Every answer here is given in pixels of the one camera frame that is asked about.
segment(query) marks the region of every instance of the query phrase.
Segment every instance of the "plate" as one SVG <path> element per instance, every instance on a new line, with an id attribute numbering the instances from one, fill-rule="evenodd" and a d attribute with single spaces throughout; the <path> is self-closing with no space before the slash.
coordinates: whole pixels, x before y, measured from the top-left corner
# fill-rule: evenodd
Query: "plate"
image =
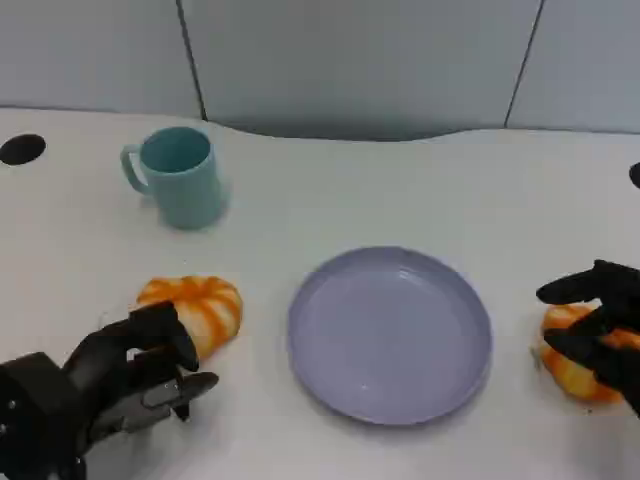
<path id="1" fill-rule="evenodd" d="M 492 336 L 473 288 L 399 247 L 344 253 L 310 274 L 289 309 L 302 384 L 366 422 L 412 425 L 462 406 L 483 385 Z"/>

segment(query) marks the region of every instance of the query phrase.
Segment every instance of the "plate rim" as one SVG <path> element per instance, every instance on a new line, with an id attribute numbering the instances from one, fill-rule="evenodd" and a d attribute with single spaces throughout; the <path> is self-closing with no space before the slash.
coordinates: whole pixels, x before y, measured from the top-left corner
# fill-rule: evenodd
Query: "plate rim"
<path id="1" fill-rule="evenodd" d="M 296 361 L 297 356 L 294 354 L 294 332 L 293 332 L 294 323 L 296 322 L 295 320 L 296 312 L 300 310 L 301 306 L 304 305 L 305 300 L 309 297 L 308 292 L 316 291 L 320 287 L 320 285 L 324 283 L 322 282 L 322 283 L 319 283 L 318 285 L 313 285 L 314 282 L 316 282 L 319 278 L 323 277 L 325 272 L 330 270 L 334 264 L 343 262 L 345 258 L 357 257 L 357 256 L 365 255 L 368 253 L 370 254 L 370 253 L 374 253 L 375 251 L 383 251 L 383 253 L 395 252 L 395 253 L 400 253 L 404 255 L 417 256 L 422 261 L 426 261 L 428 263 L 437 265 L 439 268 L 442 268 L 443 270 L 452 274 L 453 277 L 455 277 L 458 281 L 460 281 L 463 287 L 468 290 L 471 297 L 478 304 L 478 307 L 479 307 L 478 311 L 480 312 L 479 316 L 481 317 L 481 323 L 483 323 L 484 326 L 486 327 L 486 333 L 487 333 L 487 348 L 486 348 L 486 352 L 483 354 L 484 358 L 482 359 L 483 361 L 482 369 L 479 370 L 479 373 L 476 379 L 473 382 L 470 382 L 469 386 L 463 391 L 463 393 L 460 394 L 460 396 L 457 397 L 455 401 L 451 403 L 450 406 L 443 408 L 442 411 L 440 412 L 435 412 L 429 415 L 414 416 L 415 418 L 407 418 L 407 420 L 403 420 L 403 421 L 398 421 L 398 420 L 390 421 L 389 419 L 375 418 L 367 415 L 360 415 L 353 412 L 347 412 L 342 408 L 340 408 L 339 406 L 332 404 L 330 400 L 320 395 L 315 390 L 314 386 L 312 385 L 312 382 L 309 381 L 308 376 L 301 371 L 299 362 Z M 413 249 L 409 249 L 401 246 L 394 246 L 394 245 L 359 247 L 359 248 L 342 252 L 330 258 L 329 260 L 326 260 L 325 262 L 321 263 L 318 267 L 316 267 L 314 270 L 312 270 L 310 273 L 308 273 L 304 277 L 303 281 L 300 283 L 300 285 L 296 289 L 293 300 L 291 301 L 289 305 L 289 309 L 287 311 L 287 352 L 289 356 L 289 365 L 292 371 L 294 372 L 294 375 L 297 381 L 305 388 L 305 390 L 309 394 L 313 396 L 315 400 L 320 402 L 322 405 L 328 407 L 332 411 L 337 412 L 349 418 L 353 418 L 359 421 L 363 421 L 363 422 L 371 423 L 375 425 L 384 425 L 384 426 L 419 425 L 419 424 L 430 422 L 438 418 L 446 417 L 456 412 L 460 408 L 462 408 L 469 401 L 471 401 L 471 399 L 487 383 L 487 380 L 489 377 L 489 371 L 491 369 L 491 362 L 493 358 L 493 346 L 494 346 L 493 337 L 494 335 L 493 335 L 493 328 L 491 324 L 491 317 L 489 316 L 489 313 L 486 307 L 484 306 L 482 299 L 476 292 L 476 290 L 473 288 L 471 283 L 466 278 L 464 278 L 464 276 L 462 276 L 462 274 L 460 274 L 459 272 L 457 272 L 452 267 L 445 264 L 438 258 L 435 258 L 431 255 L 424 254 L 417 250 L 413 250 Z"/>

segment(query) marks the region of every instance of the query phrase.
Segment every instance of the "pumpkin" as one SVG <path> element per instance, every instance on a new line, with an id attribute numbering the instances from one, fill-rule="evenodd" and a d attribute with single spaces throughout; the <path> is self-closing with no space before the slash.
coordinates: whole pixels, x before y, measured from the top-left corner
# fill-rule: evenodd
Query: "pumpkin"
<path id="1" fill-rule="evenodd" d="M 544 316 L 541 332 L 544 334 L 549 328 L 567 328 L 592 310 L 592 307 L 583 304 L 552 306 Z M 640 348 L 640 336 L 625 330 L 616 329 L 603 337 L 602 341 L 615 348 Z M 616 390 L 597 382 L 591 370 L 569 360 L 544 340 L 538 348 L 538 356 L 558 386 L 571 397 L 592 404 L 610 404 L 622 400 Z"/>
<path id="2" fill-rule="evenodd" d="M 242 298 L 236 287 L 221 278 L 153 278 L 137 298 L 139 307 L 165 301 L 173 302 L 201 361 L 240 329 Z"/>

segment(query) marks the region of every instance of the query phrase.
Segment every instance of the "wall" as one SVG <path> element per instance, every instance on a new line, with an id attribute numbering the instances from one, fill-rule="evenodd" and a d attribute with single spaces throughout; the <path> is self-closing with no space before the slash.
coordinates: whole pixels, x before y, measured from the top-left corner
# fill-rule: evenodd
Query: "wall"
<path id="1" fill-rule="evenodd" d="M 510 127 L 640 132 L 640 2 L 547 0 Z"/>
<path id="2" fill-rule="evenodd" d="M 210 119 L 263 133 L 410 138 L 501 127 L 538 2 L 193 0 Z"/>
<path id="3" fill-rule="evenodd" d="M 640 132 L 637 18 L 637 0 L 4 0 L 0 106 L 206 108 L 261 133 L 358 139 Z"/>
<path id="4" fill-rule="evenodd" d="M 2 0 L 0 105 L 195 117 L 174 0 Z"/>

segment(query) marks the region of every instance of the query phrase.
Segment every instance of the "light blue mug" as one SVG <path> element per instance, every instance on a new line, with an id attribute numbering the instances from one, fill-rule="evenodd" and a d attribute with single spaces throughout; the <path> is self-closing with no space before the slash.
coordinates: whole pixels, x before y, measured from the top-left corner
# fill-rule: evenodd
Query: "light blue mug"
<path id="1" fill-rule="evenodd" d="M 147 183 L 136 175 L 132 154 L 140 157 Z M 158 130 L 140 146 L 125 146 L 120 160 L 131 186 L 155 199 L 169 225 L 197 229 L 221 215 L 225 199 L 213 148 L 204 133 L 189 127 Z"/>

